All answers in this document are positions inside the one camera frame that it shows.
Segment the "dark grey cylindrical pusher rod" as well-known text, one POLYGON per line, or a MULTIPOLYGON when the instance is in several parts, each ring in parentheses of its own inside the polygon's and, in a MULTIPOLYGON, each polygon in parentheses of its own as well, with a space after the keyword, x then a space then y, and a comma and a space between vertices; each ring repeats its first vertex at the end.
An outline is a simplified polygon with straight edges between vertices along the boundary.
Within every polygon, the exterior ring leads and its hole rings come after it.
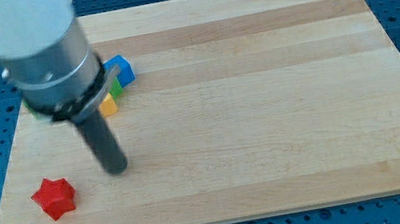
POLYGON ((99 110, 75 127, 106 173, 118 175, 125 171, 128 159, 99 110))

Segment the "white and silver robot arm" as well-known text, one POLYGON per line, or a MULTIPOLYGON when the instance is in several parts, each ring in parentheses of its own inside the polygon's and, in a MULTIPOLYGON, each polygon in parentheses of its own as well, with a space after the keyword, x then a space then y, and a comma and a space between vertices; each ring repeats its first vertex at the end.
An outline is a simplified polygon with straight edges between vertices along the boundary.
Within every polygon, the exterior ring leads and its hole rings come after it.
POLYGON ((122 173, 128 159, 99 110, 120 69, 104 68, 72 1, 0 0, 2 77, 32 112, 75 125, 106 173, 122 173))

